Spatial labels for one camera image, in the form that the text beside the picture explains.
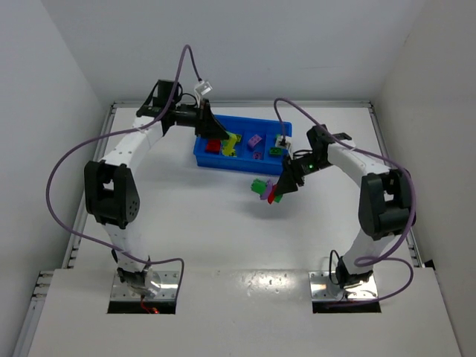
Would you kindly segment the long lego brick row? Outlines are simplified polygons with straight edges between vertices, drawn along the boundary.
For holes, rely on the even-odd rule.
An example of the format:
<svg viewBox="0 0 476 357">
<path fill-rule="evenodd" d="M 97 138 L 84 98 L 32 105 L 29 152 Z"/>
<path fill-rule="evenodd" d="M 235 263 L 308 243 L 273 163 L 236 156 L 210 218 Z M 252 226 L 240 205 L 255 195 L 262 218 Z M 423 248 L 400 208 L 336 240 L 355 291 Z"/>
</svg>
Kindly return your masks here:
<svg viewBox="0 0 476 357">
<path fill-rule="evenodd" d="M 267 201 L 270 205 L 272 203 L 279 203 L 282 199 L 282 195 L 277 196 L 275 194 L 276 184 L 272 180 L 263 181 L 256 178 L 251 183 L 251 191 L 258 194 L 260 200 Z"/>
</svg>

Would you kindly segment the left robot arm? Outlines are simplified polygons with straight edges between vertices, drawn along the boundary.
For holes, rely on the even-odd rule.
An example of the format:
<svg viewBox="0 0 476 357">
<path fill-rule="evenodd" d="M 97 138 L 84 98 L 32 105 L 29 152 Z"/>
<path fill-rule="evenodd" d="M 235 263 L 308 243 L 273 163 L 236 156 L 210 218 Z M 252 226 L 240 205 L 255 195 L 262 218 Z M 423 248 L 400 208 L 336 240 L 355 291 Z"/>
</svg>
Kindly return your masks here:
<svg viewBox="0 0 476 357">
<path fill-rule="evenodd" d="M 184 104 L 178 84 L 159 80 L 136 112 L 131 131 L 113 150 L 84 168 L 86 210 L 109 235 L 120 281 L 141 297 L 156 296 L 160 283 L 135 224 L 141 201 L 134 174 L 172 126 L 192 127 L 200 138 L 229 138 L 205 98 L 211 89 L 209 82 L 199 80 L 193 90 L 196 102 Z"/>
</svg>

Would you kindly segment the red small square lego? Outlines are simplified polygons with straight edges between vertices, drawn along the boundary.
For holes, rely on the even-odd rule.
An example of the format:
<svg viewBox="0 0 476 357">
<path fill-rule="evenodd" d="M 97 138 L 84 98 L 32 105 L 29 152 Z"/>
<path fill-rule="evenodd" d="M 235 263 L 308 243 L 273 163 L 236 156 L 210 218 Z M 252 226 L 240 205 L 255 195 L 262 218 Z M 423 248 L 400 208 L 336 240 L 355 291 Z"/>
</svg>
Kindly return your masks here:
<svg viewBox="0 0 476 357">
<path fill-rule="evenodd" d="M 205 147 L 205 152 L 218 154 L 221 150 L 221 141 L 216 139 L 210 139 Z"/>
</svg>

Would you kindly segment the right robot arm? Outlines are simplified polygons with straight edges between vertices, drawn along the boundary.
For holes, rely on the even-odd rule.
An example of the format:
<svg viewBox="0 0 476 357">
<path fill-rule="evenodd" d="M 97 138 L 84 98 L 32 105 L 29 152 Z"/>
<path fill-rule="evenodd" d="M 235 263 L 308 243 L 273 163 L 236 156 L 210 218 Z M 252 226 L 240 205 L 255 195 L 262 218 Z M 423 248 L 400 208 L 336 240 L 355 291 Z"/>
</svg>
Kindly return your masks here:
<svg viewBox="0 0 476 357">
<path fill-rule="evenodd" d="M 274 188 L 274 195 L 293 193 L 304 185 L 304 177 L 334 166 L 354 182 L 359 190 L 360 230 L 350 249 L 338 258 L 334 284 L 340 288 L 367 281 L 384 249 L 406 226 L 414 224 L 411 185 L 401 169 L 381 164 L 368 154 L 353 149 L 346 133 L 331 135 L 326 126 L 313 126 L 306 136 L 311 152 L 287 155 Z"/>
</svg>

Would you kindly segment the lime long lego brick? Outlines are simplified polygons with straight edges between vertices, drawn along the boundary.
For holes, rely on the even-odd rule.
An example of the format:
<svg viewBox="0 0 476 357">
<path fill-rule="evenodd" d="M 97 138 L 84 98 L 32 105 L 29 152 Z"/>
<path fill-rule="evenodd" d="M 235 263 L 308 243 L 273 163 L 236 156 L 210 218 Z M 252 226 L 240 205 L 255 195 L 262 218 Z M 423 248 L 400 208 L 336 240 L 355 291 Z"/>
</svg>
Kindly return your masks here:
<svg viewBox="0 0 476 357">
<path fill-rule="evenodd" d="M 236 157 L 237 152 L 235 150 L 235 145 L 241 142 L 242 136 L 240 134 L 234 134 L 229 132 L 228 139 L 221 141 L 221 153 L 227 157 Z"/>
</svg>

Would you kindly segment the dark green lego brick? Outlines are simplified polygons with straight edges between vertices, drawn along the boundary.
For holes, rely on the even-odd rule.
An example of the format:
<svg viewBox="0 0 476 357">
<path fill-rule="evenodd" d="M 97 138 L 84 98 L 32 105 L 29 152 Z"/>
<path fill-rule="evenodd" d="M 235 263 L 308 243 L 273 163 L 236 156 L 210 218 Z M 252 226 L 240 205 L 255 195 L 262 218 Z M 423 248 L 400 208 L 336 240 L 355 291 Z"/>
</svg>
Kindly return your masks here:
<svg viewBox="0 0 476 357">
<path fill-rule="evenodd" d="M 279 147 L 271 147 L 268 151 L 268 154 L 272 157 L 278 157 L 283 154 L 283 149 Z"/>
</svg>

